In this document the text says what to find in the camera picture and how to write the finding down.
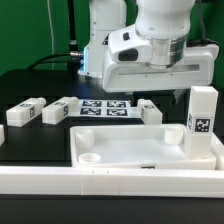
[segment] black cable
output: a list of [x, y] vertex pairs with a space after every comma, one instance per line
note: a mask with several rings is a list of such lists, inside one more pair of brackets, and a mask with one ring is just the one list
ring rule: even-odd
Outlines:
[[68, 3], [68, 18], [69, 18], [69, 34], [70, 34], [70, 51], [77, 51], [78, 45], [76, 42], [76, 32], [75, 32], [75, 12], [74, 12], [74, 2], [73, 0], [67, 0]]
[[214, 41], [206, 38], [206, 29], [203, 21], [202, 15], [202, 0], [197, 0], [197, 8], [198, 8], [198, 20], [201, 28], [201, 39], [200, 40], [190, 40], [187, 43], [187, 47], [197, 47], [197, 46], [206, 46], [208, 44], [215, 44], [219, 47], [218, 57], [221, 54], [221, 45]]
[[70, 40], [76, 40], [73, 0], [68, 0], [68, 16], [70, 25]]
[[32, 65], [30, 65], [29, 67], [27, 67], [28, 70], [33, 70], [38, 64], [40, 64], [41, 62], [44, 62], [48, 59], [52, 59], [52, 58], [58, 58], [58, 57], [65, 57], [65, 56], [70, 56], [70, 53], [60, 53], [60, 54], [53, 54], [53, 55], [49, 55], [46, 57], [43, 57], [39, 60], [37, 60], [35, 63], [33, 63]]
[[68, 61], [42, 61], [38, 63], [37, 65], [41, 64], [60, 64], [60, 63], [67, 63]]
[[201, 28], [201, 38], [202, 40], [206, 40], [206, 29], [202, 15], [202, 0], [197, 1], [197, 9], [198, 9], [198, 20]]

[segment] tall white block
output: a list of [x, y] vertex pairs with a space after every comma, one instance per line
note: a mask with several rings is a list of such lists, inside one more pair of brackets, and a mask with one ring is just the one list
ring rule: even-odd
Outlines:
[[0, 146], [5, 141], [4, 126], [0, 125]]
[[218, 92], [213, 87], [192, 87], [185, 133], [185, 154], [189, 158], [210, 156]]
[[40, 115], [45, 105], [46, 100], [44, 98], [30, 98], [22, 102], [6, 111], [7, 124], [10, 126], [22, 127]]
[[162, 124], [163, 114], [151, 100], [138, 100], [138, 110], [146, 125]]
[[75, 111], [78, 104], [76, 97], [63, 97], [42, 110], [42, 121], [46, 124], [57, 124]]

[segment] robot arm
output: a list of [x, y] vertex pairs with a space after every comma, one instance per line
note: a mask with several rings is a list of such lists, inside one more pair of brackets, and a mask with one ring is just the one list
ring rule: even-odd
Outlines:
[[108, 92], [130, 92], [210, 84], [218, 47], [186, 48], [194, 3], [137, 0], [135, 24], [109, 36], [103, 88]]

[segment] white tray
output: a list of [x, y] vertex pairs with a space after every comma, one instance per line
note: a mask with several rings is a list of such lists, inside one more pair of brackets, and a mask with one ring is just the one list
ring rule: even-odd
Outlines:
[[[204, 169], [214, 170], [216, 157], [189, 159], [184, 153], [184, 141], [178, 145], [164, 142], [167, 128], [185, 126], [172, 125], [131, 125], [94, 126], [71, 128], [71, 155], [73, 166], [152, 168], [152, 169]], [[91, 131], [84, 136], [87, 147], [77, 144], [77, 133]]]

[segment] white block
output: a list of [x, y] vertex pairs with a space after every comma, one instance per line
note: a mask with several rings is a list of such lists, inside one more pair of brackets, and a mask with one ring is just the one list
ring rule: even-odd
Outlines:
[[5, 141], [4, 126], [0, 125], [0, 146]]
[[185, 135], [188, 158], [209, 158], [218, 92], [213, 87], [192, 87]]
[[22, 127], [29, 121], [41, 114], [46, 105], [44, 98], [30, 98], [21, 104], [6, 111], [7, 124]]
[[193, 86], [190, 94], [189, 111], [215, 116], [217, 98], [218, 92], [213, 87]]
[[46, 124], [57, 124], [65, 119], [69, 112], [74, 112], [78, 99], [63, 97], [42, 110], [42, 121]]
[[141, 118], [146, 125], [162, 124], [163, 114], [151, 100], [140, 99], [137, 107], [141, 113]]

